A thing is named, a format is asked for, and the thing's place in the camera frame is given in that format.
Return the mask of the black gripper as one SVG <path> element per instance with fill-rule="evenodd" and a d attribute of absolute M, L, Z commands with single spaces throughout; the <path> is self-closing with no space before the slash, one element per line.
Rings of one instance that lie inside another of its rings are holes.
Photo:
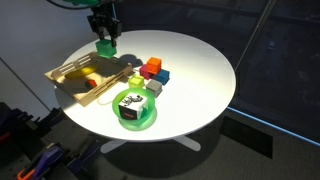
<path fill-rule="evenodd" d="M 87 17 L 93 32 L 97 33 L 100 40 L 104 40 L 104 31 L 111 35 L 113 47 L 117 46 L 118 35 L 121 34 L 121 21 L 116 17 L 114 6 L 98 6 L 92 8 L 92 15 Z"/>

